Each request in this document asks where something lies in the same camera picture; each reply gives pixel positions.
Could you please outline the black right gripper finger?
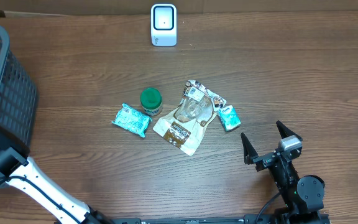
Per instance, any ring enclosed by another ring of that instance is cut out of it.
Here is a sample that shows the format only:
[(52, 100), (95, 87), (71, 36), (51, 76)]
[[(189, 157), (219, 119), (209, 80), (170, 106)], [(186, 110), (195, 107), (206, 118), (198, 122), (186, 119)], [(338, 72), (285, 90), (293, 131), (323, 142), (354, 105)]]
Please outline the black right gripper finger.
[(241, 140), (244, 148), (244, 163), (253, 164), (254, 159), (258, 158), (259, 155), (244, 133), (241, 133)]
[(279, 130), (279, 133), (281, 135), (281, 138), (287, 138), (290, 136), (296, 136), (300, 141), (303, 140), (303, 138), (298, 135), (297, 133), (293, 132), (291, 129), (287, 128), (280, 120), (276, 122), (277, 128)]

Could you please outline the teal tissue pack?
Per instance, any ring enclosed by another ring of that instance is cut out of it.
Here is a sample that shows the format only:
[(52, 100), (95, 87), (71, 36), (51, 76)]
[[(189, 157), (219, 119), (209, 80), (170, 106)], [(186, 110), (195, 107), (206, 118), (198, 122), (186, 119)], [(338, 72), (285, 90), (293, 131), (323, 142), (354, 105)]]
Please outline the teal tissue pack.
[(232, 131), (241, 125), (241, 121), (232, 105), (225, 106), (218, 111), (219, 119), (225, 131)]

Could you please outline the white brown snack pouch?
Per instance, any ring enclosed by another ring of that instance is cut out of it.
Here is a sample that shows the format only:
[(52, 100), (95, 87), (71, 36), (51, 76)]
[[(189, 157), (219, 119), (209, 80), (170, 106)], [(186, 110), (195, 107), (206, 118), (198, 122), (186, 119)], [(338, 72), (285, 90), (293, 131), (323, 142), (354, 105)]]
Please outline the white brown snack pouch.
[(159, 118), (153, 130), (167, 142), (192, 156), (200, 146), (206, 128), (226, 100), (196, 80), (188, 80), (177, 108)]

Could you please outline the green lid seasoning jar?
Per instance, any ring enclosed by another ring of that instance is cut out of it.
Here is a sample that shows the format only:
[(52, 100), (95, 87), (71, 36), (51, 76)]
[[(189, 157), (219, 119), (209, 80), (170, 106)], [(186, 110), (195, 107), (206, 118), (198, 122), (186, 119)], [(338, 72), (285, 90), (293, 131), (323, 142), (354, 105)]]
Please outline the green lid seasoning jar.
[(162, 96), (155, 88), (146, 88), (140, 95), (140, 103), (149, 116), (156, 116), (162, 110)]

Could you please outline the teal wet wipes pack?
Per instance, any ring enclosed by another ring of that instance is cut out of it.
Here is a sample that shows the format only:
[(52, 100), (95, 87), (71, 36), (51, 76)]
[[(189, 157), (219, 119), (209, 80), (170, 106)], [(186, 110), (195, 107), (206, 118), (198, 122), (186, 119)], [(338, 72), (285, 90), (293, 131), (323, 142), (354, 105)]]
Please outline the teal wet wipes pack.
[(122, 108), (116, 114), (115, 120), (112, 120), (111, 123), (145, 138), (145, 132), (151, 121), (152, 118), (150, 116), (123, 103)]

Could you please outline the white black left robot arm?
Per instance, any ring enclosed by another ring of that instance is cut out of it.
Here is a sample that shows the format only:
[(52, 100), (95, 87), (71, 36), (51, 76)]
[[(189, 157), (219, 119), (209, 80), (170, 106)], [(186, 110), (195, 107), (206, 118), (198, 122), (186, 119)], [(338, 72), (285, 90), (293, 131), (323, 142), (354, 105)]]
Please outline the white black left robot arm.
[(102, 213), (74, 198), (29, 156), (29, 148), (0, 126), (0, 186), (15, 187), (48, 210), (59, 223), (111, 223)]

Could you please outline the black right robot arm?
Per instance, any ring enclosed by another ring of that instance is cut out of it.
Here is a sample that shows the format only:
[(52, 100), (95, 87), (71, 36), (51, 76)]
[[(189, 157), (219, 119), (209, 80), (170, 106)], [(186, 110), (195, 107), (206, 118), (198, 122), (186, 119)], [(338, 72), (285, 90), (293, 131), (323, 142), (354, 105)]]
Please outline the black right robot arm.
[(303, 138), (276, 122), (281, 140), (278, 147), (260, 156), (244, 133), (241, 133), (244, 148), (244, 163), (255, 165), (259, 172), (269, 170), (278, 193), (275, 194), (256, 215), (245, 215), (245, 223), (329, 223), (329, 216), (320, 214), (324, 208), (323, 179), (317, 175), (299, 177), (292, 161), (301, 155)]

